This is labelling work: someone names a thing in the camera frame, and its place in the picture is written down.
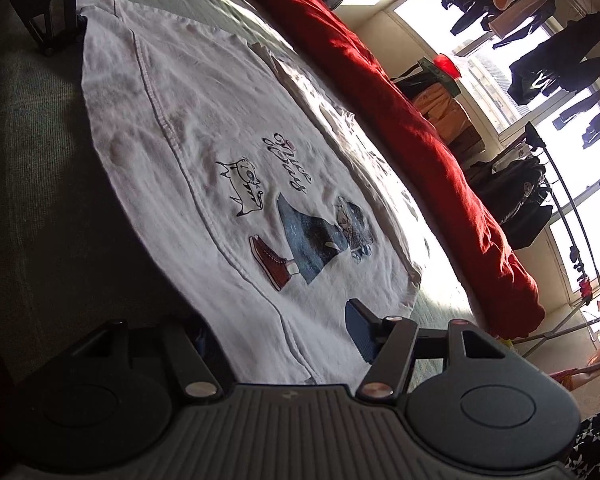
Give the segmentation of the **black hanging jacket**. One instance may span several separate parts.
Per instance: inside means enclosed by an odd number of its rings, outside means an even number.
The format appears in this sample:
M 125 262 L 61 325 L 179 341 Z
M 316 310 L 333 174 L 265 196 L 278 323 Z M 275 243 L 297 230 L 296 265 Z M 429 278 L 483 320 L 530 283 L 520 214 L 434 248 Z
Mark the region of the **black hanging jacket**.
M 600 76 L 600 56 L 588 54 L 600 42 L 600 12 L 570 21 L 535 49 L 509 66 L 507 93 L 517 105 L 528 105 L 540 93 L 558 89 L 580 92 Z

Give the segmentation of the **dark hanging trousers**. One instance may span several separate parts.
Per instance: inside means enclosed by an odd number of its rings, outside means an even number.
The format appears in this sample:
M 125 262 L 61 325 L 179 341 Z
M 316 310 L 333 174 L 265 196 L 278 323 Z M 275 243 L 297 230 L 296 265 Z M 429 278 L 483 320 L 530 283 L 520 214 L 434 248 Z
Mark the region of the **dark hanging trousers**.
M 571 122 L 573 118 L 592 110 L 599 102 L 600 89 L 561 112 L 558 117 L 553 120 L 554 128 L 556 130 L 562 130 L 562 128 L 565 128 L 568 122 Z M 582 148 L 590 148 L 598 140 L 600 140 L 600 112 L 590 120 L 585 129 L 585 133 L 582 134 Z

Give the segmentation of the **red rolled duvet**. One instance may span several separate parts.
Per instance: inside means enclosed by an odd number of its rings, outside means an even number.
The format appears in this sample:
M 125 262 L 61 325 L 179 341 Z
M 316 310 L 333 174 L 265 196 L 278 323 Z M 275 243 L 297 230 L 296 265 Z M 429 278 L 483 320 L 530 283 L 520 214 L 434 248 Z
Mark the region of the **red rolled duvet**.
M 322 0 L 253 0 L 335 84 L 424 200 L 474 292 L 486 330 L 524 338 L 543 322 L 536 281 L 430 122 Z

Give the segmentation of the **black star pattern garment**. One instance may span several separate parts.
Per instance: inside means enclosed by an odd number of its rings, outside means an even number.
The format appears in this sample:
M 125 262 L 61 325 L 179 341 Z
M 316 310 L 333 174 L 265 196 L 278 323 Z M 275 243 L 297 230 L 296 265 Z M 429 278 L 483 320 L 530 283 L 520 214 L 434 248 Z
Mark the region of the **black star pattern garment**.
M 600 479 L 600 413 L 581 422 L 565 467 L 577 479 Z

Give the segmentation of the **black clothes drying rack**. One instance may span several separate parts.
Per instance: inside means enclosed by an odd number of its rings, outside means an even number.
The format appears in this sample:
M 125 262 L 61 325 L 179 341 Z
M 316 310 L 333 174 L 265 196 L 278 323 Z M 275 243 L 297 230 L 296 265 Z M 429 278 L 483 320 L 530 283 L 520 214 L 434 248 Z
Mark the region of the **black clothes drying rack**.
M 578 332 L 579 330 L 591 330 L 594 325 L 600 323 L 600 270 L 598 270 L 593 247 L 590 239 L 588 238 L 588 232 L 586 232 L 580 212 L 578 211 L 578 205 L 572 197 L 570 189 L 568 188 L 562 173 L 554 161 L 554 157 L 552 154 L 550 154 L 547 144 L 542 139 L 542 136 L 540 136 L 538 130 L 536 130 L 535 125 L 533 125 L 532 122 L 526 122 L 524 125 L 524 133 L 518 138 L 518 140 L 526 142 L 530 148 L 532 148 L 532 150 L 540 150 L 545 155 L 548 163 L 550 164 L 550 168 L 552 168 L 555 173 L 559 186 L 565 193 L 567 205 L 562 206 L 560 200 L 558 200 L 553 190 L 553 185 L 551 185 L 547 179 L 544 179 L 545 187 L 547 188 L 548 194 L 550 194 L 550 198 L 554 203 L 555 211 L 557 212 L 558 218 L 564 226 L 568 240 L 570 240 L 569 260 L 573 269 L 578 272 L 578 293 L 580 295 L 576 302 L 569 305 L 569 312 L 551 330 L 547 330 L 546 332 L 538 333 L 527 338 L 518 338 L 513 341 L 513 345 L 515 347 L 520 346 L 521 344 L 523 346 L 525 344 L 529 345 L 529 348 L 524 350 L 524 353 L 522 354 L 524 358 L 528 358 L 529 356 L 532 356 L 535 351 L 538 351 L 539 348 L 543 347 L 544 344 L 547 344 L 554 339 L 568 336 Z M 567 218 L 568 214 L 574 215 L 574 218 L 577 221 L 577 226 L 582 233 L 586 251 L 588 252 L 588 256 L 591 258 L 591 263 L 594 270 L 594 280 L 592 280 L 592 278 L 586 273 L 582 252 L 578 247 L 576 237 L 574 236 L 569 224 L 569 220 Z M 580 313 L 583 307 L 587 307 L 592 304 L 594 299 L 597 299 L 598 315 L 596 318 L 584 320 L 582 323 L 577 325 L 567 326 L 567 324 L 576 316 L 576 314 Z

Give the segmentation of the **red cap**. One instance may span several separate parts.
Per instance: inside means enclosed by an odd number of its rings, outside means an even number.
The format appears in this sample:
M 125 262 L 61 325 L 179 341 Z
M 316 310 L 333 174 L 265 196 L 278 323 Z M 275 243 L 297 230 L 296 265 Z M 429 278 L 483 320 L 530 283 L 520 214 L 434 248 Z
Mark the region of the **red cap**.
M 462 76 L 458 67 L 445 54 L 437 54 L 432 62 L 434 62 L 434 66 L 442 70 L 443 73 L 447 74 L 453 80 L 459 80 Z

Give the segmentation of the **white printed t-shirt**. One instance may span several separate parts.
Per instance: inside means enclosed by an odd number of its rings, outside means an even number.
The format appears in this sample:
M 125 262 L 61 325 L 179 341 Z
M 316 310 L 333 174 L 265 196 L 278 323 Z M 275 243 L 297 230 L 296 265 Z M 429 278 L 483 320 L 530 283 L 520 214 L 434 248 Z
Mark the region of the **white printed t-shirt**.
M 94 148 L 236 377 L 357 384 L 348 300 L 404 315 L 420 279 L 358 125 L 262 44 L 129 0 L 79 6 Z

